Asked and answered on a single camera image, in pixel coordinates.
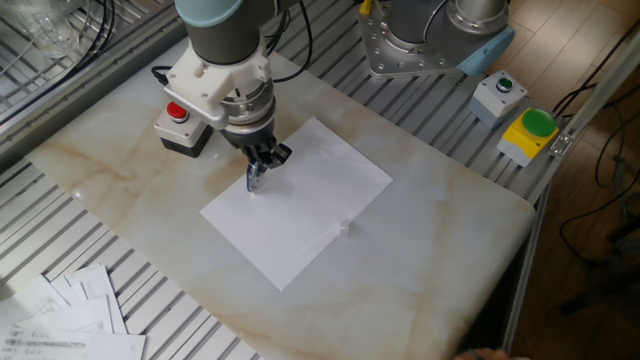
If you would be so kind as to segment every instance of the marble surface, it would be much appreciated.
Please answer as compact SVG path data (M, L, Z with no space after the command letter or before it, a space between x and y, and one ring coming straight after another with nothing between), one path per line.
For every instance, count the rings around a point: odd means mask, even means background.
M275 77L296 69L272 60ZM245 158L218 133L198 159L166 151L149 68L28 159L268 360L450 358L533 208L313 75L276 94L278 139L316 116L394 179L282 292L199 214Z

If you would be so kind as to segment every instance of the paper document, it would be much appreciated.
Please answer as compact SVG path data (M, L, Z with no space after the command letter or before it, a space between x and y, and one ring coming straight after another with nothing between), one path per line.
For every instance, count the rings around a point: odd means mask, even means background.
M64 301L67 302L67 304L73 305L80 302L81 299L78 299L76 294L73 292L73 289L71 289L71 286L69 286L69 282L64 276L59 276L55 280L53 280L51 282L51 286L53 286L53 288L56 289L58 294L62 296Z
M243 176L201 211L280 290L393 180L316 118L284 143L257 195Z
M140 360L144 340L137 335L0 330L3 360Z
M113 334L107 295L32 317L16 324L29 330L83 331Z
M0 327L69 306L42 275L0 303Z
M92 265L65 277L81 301L84 300L81 298L83 293L86 294L86 299L89 300L106 295L114 334L127 334L118 300L113 292L111 281L104 266Z

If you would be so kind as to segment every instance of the metal grating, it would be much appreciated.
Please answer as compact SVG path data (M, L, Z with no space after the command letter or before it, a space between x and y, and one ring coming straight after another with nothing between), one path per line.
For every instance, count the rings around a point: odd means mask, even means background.
M0 299L38 274L49 281L107 267L125 324L147 336L143 359L259 356L26 160L0 175Z
M24 52L0 78L0 125L54 86L82 58L97 36L104 14L103 2L84 0L80 3L83 6L68 15L71 26L81 33L80 43L69 56L57 60L47 58L31 44L28 36L9 15L0 17L0 68L5 69ZM131 25L144 21L160 9L158 3L151 0L116 0L115 7L116 20L107 49L121 39Z

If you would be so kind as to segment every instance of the black cable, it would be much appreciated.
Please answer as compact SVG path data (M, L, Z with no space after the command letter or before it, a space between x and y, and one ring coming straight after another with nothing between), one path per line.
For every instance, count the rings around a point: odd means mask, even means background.
M608 108L609 106L613 106L617 103L619 103L620 101L623 101L624 99L628 98L629 96L633 95L633 93L635 93L636 91L640 90L640 84L638 84L636 87L634 87L633 89L627 91L626 93L624 93L623 95L621 95L619 98L615 99L615 100L611 100L608 103L604 104L604 108Z
M284 29L282 30L282 33L284 33L289 29L289 25L291 25L291 13L289 12L289 10L287 10L281 16L286 16L286 24L284 26ZM274 37L276 37L276 35L278 35L278 29L276 29L276 32L274 32L273 34L265 36L265 38L273 39Z
M624 120L622 119L622 114L620 114L620 110L618 109L618 107L614 105L613 108L615 109L616 114L618 115L618 120L620 121L620 127L618 127L618 129L620 129L620 145L618 146L617 157L618 159L622 159L622 150L624 148L624 141L625 141L625 132L624 132L625 123L624 123ZM596 171L595 171L594 179L596 181L596 185L598 185L598 187L602 189L609 187L611 184L613 184L615 180L615 171L614 171L614 173L611 175L611 178L609 179L609 181L607 181L606 184L603 184L600 182L600 164L602 163L602 158L604 157L604 154L606 153L606 150L609 147L609 143L611 142L611 140L613 140L614 136L618 132L618 129L616 129L609 136L607 141L604 143L604 146L602 147L602 151L600 151L600 154L598 155L598 161L596 161Z
M302 65L302 67L298 71L282 79L275 79L273 80L274 83L282 83L296 78L298 75L302 74L303 71L307 70L309 68L309 65L311 64L311 57L313 56L313 34L311 32L311 22L309 21L309 16L307 15L307 9L304 7L304 3L302 3L301 1L299 2L299 4L300 9L302 10L302 16L304 17L304 22L307 25L307 37L309 38L307 59L305 60L304 65Z
M104 6L106 7L107 1L106 0L102 0L102 1ZM111 39L111 34L113 33L115 20L116 20L116 3L114 0L111 0L111 23L109 24L109 31L107 31L107 36L104 38L104 41L102 42L102 45L100 45L100 48L98 48L98 53L100 53L107 46L107 43Z
M271 55L271 53L275 51L276 46L278 46L278 43L282 38L282 34L287 28L287 18L289 19L291 18L291 14L289 13L288 10L282 13L282 17L280 18L280 24L278 25L278 29L273 34L273 38L271 38L271 40L269 40L269 42L267 43L267 56Z
M558 110L558 108L562 105L562 103L565 102L568 98L572 97L574 94L579 94L579 93L581 93L581 92L583 92L585 90L593 89L594 87L596 87L596 85L598 85L598 83L591 84L591 85L585 87L584 89L579 88L578 90L574 90L574 91L568 93L567 95L565 95L565 97L562 98L562 100L560 100L556 104L556 106L553 108L553 113L555 114L556 111Z
M102 21L100 22L100 28L98 29L98 33L96 34L96 38L93 39L93 42L91 43L91 46L89 47L89 50L87 50L87 53L85 54L85 57L83 57L82 60L84 60L84 62L80 61L76 64L77 70L80 70L81 68L83 68L88 62L90 62L91 60L93 60L97 54L99 50L95 50L96 47L98 46L98 42L102 39L102 34L104 33L104 27L107 24L107 2L106 0L102 1L102 5L103 5L103 12L102 12Z
M640 112L637 112L636 114L634 114L633 116L631 116L631 118L629 118L628 120L626 120L626 121L622 121L622 116L620 115L620 112L619 112L619 111L617 112L617 114L618 114L618 116L620 116L621 124L620 124L620 126L619 126L616 130L614 130L614 131L613 131L613 133L611 133L611 135L609 135L609 138L608 138L608 139L607 139L607 141L605 142L605 145L604 145L604 147L602 148L602 150L601 150L601 152L600 152L600 156L598 157L598 163L600 162L600 160L601 160L602 156L603 156L603 155L604 155L604 153L605 153L605 150L607 149L607 146L609 145L609 143L611 142L611 140L613 139L613 137L615 137L615 136L618 134L618 132L623 132L623 131L624 131L624 128L625 128L629 123L631 123L632 121L634 121L634 120L636 120L637 118L639 118L639 117L640 117ZM617 165L617 164L622 164L622 165L626 166L626 164L624 163L624 160L622 160L619 156L616 156L616 157L614 158L614 161L616 161L616 165ZM616 195L616 197L614 197L613 199L609 200L609 201L608 201L607 203L605 203L604 205L602 205L602 206L600 206L600 207L598 207L598 208L596 208L596 209L594 209L594 210L591 210L591 211L588 211L588 212L583 213L583 214L581 214L581 215L574 216L574 217L572 217L572 218L570 218L570 219L567 219L567 220L565 220L565 221L560 225L560 229L559 229L559 232L560 232L560 238L561 238L561 239L562 239L562 241L565 243L565 245L567 246L567 248L569 248L569 250L570 250L570 251L571 251L571 252L572 252L572 253L573 253L577 258L579 258L580 260L582 260L582 261L583 261L583 262L584 262L588 267L590 267L590 268L596 268L596 267L599 267L599 266L600 266L600 264L602 263L602 261L601 261L601 260L596 260L596 259L587 259L586 257L584 257L584 256L583 256L583 255L582 255L582 254L581 254L581 253L580 253L576 248L574 248L574 247L573 247L573 245L571 245L571 243L569 243L569 240L567 240L567 238L566 238L566 236L565 236L565 234L564 234L564 228L565 228L568 224L570 224L571 222L573 222L573 221L575 221L575 220L578 220L578 219L581 219L581 218L584 218L584 217L587 217L587 216L589 216L589 215L593 215L593 214L595 214L595 213L597 213L597 212L599 212L599 211L602 211L602 210L606 209L607 207L609 207L611 204L613 204L613 203L615 203L616 201L618 201L618 200L619 200L620 198L622 198L625 194L627 194L627 193L629 192L629 190L631 190L631 188L633 187L633 185L635 185L635 184L636 184L636 182L638 182L638 178L640 178L640 170L638 170L638 171L635 173L635 176L634 176L633 181L631 182L631 184L629 184L629 186L628 186L626 189L624 189L624 190L622 190L620 193L618 193L618 194Z
M589 85L589 83L591 82L591 80L593 80L593 78L596 76L596 74L602 69L602 67L604 66L604 64L607 63L607 61L609 61L609 59L611 58L611 56L613 55L613 53L616 52L616 50L618 50L618 48L620 47L620 45L622 45L622 43L629 37L631 36L631 34L636 30L636 28L638 27L638 25L640 25L640 19L636 20L636 22L629 28L629 30L627 30L626 33L624 33L624 35L622 35L622 37L620 38L620 40L618 40L618 42L613 46L613 48L609 51L609 53L607 54L607 56L605 56L604 59L602 59L602 61L600 62L600 64L598 64L598 67L596 67L596 69L591 73L591 75L589 75L589 77L587 78L587 80L584 81L584 83L582 84L582 86L580 86L580 88L578 90L576 90L577 92L575 92L571 98L564 104L564 106L562 107L562 109L560 109L560 111L558 113L556 113L554 111L554 114L557 115L562 115L562 113L567 109L567 107L569 107L569 105L571 105L571 103L573 102L573 100L575 100L576 97L578 97L578 94L584 90L586 90L587 86Z
M100 40L102 39L102 35L104 33L104 29L105 29L105 26L106 26L106 23L107 23L107 4L106 4L106 0L103 0L103 5L104 5L104 8L103 8L103 14L102 14L102 21L100 22L100 28L98 29L96 37L91 42L91 45L89 46L89 49L87 49L87 52L84 54L84 56L82 56L82 58L80 60L78 60L78 62L74 65L74 67L62 79L60 79L58 84L62 84L66 80L68 80L71 77L73 77L82 68L84 68L86 64L88 64L90 61L92 61L98 55L100 49L98 49L97 51L95 49L98 46L98 43L100 42ZM115 14L115 7L112 7L112 11ZM91 14L89 13L89 9L87 9L86 12L87 12L87 16L91 16ZM113 31L112 27L113 27L113 21L112 21L112 24L110 25L111 31Z
M167 70L171 70L171 66L154 66L151 68L151 74L153 74L153 77L155 77L163 86L167 86L169 84L167 75L160 73L160 71Z

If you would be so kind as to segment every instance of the small white object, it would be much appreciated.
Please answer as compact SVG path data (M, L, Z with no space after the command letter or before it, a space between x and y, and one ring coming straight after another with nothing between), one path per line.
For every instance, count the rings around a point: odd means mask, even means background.
M15 359L140 360L144 336L71 331L0 330L3 354L28 354Z
M107 296L79 302L16 324L29 330L83 331L113 334Z
M16 322L68 306L47 279L39 275L18 293L0 302L0 325L12 326Z
M340 223L340 237L348 238L349 237L349 227L351 226L351 221L345 220Z
M498 81L502 78L511 80L513 83L511 91L505 93L498 90ZM526 95L527 90L506 71L498 71L482 80L473 93L473 97L496 118L515 109Z
M81 283L87 299L94 299L106 295L107 302L109 303L113 332L115 334L128 333L127 327L122 320L118 300L113 292L111 281L104 266L92 265L67 275L66 278L72 288L75 284Z
M283 290L393 180L312 118L252 196L242 176L200 212Z
M165 109L160 114L154 127L159 137L192 148L207 128L207 124L195 114L189 114L187 121L178 124L173 121Z

